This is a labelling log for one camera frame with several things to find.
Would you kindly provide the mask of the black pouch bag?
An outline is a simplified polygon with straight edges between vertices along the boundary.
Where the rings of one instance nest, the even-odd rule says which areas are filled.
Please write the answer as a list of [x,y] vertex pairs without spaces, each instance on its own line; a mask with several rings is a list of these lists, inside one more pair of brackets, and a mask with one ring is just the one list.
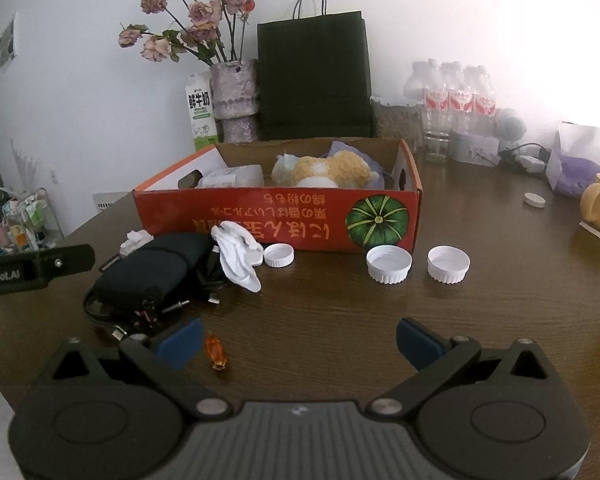
[[83,299],[83,312],[125,336],[155,336],[212,304],[228,284],[214,248],[208,234],[160,235],[103,270]]

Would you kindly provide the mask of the white cloth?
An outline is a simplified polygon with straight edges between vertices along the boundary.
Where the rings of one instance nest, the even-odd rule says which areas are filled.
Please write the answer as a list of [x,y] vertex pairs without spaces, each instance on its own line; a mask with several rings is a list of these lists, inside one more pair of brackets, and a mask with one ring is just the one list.
[[261,282],[256,267],[263,263],[264,248],[240,224],[222,221],[211,229],[211,237],[219,247],[220,263],[230,282],[248,292],[260,292]]

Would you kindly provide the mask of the wet wipes pack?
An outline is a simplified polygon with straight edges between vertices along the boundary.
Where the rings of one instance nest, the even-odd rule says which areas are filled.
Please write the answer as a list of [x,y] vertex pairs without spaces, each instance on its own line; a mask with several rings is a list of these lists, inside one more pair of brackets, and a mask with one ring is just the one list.
[[215,169],[204,174],[196,188],[262,188],[264,174],[260,165]]

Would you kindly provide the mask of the yellow white plush toy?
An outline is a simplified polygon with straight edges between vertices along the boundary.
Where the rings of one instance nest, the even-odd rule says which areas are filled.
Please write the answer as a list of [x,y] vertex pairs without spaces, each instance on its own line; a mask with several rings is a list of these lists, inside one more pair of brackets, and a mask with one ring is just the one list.
[[342,188],[334,178],[336,175],[336,160],[326,157],[303,156],[308,175],[297,185],[299,188]]

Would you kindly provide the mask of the orange candy wrapper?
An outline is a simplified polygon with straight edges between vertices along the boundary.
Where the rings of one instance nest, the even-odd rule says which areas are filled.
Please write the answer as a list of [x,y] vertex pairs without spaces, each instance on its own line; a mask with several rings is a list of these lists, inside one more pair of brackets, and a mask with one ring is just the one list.
[[209,359],[214,370],[225,370],[227,357],[222,341],[217,336],[207,335],[204,337],[204,354]]

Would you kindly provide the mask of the white jar lid right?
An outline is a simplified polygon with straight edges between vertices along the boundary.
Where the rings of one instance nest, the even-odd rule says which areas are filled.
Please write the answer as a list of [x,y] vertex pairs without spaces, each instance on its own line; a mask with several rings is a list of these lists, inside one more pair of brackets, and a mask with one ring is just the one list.
[[436,246],[427,255],[430,278],[445,285],[455,285],[464,280],[470,268],[470,258],[460,248]]

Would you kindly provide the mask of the white jar lid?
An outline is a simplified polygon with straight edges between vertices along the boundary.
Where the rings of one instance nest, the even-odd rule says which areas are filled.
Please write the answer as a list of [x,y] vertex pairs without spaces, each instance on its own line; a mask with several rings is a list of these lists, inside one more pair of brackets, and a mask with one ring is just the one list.
[[470,268],[470,258],[460,248],[436,246],[427,255],[430,278],[445,285],[455,285],[464,280]]
[[412,255],[393,245],[379,245],[366,254],[367,272],[377,283],[396,285],[405,281],[413,263]]
[[290,266],[294,262],[294,248],[285,243],[268,245],[263,252],[264,263],[273,269]]

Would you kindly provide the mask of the white jar lid middle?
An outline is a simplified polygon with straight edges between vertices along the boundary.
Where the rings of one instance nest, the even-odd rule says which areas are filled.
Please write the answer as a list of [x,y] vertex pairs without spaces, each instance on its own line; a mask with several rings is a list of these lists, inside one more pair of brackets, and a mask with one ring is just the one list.
[[396,285],[405,281],[413,263],[412,255],[393,245],[379,245],[366,254],[367,272],[377,283]]

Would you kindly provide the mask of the crumpled white tissue ball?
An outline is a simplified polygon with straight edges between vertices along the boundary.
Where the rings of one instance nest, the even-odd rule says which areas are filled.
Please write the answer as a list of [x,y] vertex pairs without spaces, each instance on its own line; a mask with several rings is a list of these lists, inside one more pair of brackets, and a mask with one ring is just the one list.
[[120,245],[119,255],[125,258],[150,243],[154,237],[146,230],[130,231],[126,233],[126,240]]

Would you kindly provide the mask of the white jar lid left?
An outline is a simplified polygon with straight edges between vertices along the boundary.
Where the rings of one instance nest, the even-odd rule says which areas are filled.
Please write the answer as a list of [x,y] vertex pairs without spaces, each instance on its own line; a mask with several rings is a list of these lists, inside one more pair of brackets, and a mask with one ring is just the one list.
[[268,245],[263,252],[264,263],[273,269],[290,266],[294,262],[294,248],[285,243]]

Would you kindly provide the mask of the orange cardboard box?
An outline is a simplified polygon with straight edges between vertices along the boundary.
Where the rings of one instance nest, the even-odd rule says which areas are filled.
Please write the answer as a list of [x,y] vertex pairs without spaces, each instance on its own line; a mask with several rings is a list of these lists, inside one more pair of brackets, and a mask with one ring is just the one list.
[[332,140],[303,139],[215,144],[190,155],[133,192],[140,221],[154,235],[208,233],[234,221],[261,243],[287,243],[312,252],[366,252],[377,245],[415,247],[422,181],[410,148],[401,139],[351,138],[347,145],[379,164],[379,190],[196,188],[194,174],[258,165],[270,174],[280,155],[320,156]]

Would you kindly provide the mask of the small white bottle cap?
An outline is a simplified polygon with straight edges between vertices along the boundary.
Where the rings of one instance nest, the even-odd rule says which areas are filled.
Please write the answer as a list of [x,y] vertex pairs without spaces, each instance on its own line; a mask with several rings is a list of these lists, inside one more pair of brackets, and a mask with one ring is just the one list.
[[524,193],[524,203],[539,209],[546,206],[546,200],[543,196],[531,192]]

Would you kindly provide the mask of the plastic bag bundle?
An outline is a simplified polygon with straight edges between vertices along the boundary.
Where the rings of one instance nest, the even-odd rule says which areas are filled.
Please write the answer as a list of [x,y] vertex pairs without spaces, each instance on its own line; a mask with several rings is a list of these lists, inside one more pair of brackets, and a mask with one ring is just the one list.
[[291,188],[308,175],[302,157],[291,154],[278,155],[271,171],[271,180],[275,186]]

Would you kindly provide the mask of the clear glass cup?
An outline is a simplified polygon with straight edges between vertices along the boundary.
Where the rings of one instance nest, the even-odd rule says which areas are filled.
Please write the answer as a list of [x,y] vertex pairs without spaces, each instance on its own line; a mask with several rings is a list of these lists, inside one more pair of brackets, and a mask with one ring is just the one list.
[[451,135],[444,131],[426,130],[422,134],[422,146],[427,162],[445,164],[450,157]]

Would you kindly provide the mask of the white tin box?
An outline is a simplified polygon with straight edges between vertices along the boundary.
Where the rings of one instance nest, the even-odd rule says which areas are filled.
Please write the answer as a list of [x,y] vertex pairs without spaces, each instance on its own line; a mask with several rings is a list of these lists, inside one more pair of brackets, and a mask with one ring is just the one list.
[[478,166],[498,166],[498,139],[480,134],[456,133],[451,136],[450,156],[456,162]]

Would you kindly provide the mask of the grey speckled container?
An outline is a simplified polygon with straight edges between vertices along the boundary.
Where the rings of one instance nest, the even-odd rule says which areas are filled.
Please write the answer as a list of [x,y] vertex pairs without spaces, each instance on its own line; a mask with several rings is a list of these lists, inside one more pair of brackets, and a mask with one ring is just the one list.
[[422,148],[422,118],[417,106],[391,105],[371,99],[376,138],[402,139],[413,153]]

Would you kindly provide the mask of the green white milk carton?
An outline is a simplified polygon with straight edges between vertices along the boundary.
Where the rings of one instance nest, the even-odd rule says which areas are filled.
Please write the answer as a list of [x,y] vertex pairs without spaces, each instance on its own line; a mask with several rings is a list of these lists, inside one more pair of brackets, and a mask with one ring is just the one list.
[[219,142],[212,105],[210,77],[211,73],[208,70],[190,75],[185,86],[195,151]]

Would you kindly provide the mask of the pack of water bottles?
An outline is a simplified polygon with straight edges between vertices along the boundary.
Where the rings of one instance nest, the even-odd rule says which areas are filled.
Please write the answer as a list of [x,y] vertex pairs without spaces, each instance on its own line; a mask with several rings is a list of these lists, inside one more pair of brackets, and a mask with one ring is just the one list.
[[419,109],[423,133],[493,134],[496,91],[482,65],[416,61],[403,93]]

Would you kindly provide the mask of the purple tissue pack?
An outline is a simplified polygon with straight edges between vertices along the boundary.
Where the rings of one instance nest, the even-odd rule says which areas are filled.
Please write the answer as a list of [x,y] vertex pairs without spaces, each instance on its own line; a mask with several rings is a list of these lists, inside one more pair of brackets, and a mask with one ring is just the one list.
[[600,173],[600,128],[561,122],[545,175],[554,193],[580,198]]

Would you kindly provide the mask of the grey textured vase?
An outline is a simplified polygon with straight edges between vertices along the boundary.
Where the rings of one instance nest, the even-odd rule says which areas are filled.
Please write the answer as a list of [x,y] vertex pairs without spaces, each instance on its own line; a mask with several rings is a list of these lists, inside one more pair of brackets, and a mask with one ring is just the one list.
[[225,143],[259,139],[257,114],[259,89],[257,62],[232,61],[214,64],[210,70],[212,106]]

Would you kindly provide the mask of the black paper shopping bag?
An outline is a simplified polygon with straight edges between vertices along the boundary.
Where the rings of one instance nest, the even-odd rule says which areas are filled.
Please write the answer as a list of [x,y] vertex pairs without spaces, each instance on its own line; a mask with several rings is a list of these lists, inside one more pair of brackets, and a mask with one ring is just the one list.
[[259,115],[266,140],[369,138],[372,82],[360,11],[258,25]]

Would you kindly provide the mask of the dried pink rose bouquet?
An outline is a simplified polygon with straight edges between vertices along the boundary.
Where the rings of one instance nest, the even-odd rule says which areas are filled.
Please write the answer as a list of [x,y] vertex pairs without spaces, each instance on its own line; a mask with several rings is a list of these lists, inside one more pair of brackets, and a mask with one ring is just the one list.
[[193,55],[205,66],[237,62],[244,56],[246,29],[256,0],[140,0],[145,15],[164,14],[167,28],[145,24],[121,26],[118,46],[140,47],[140,56],[149,62],[180,62]]

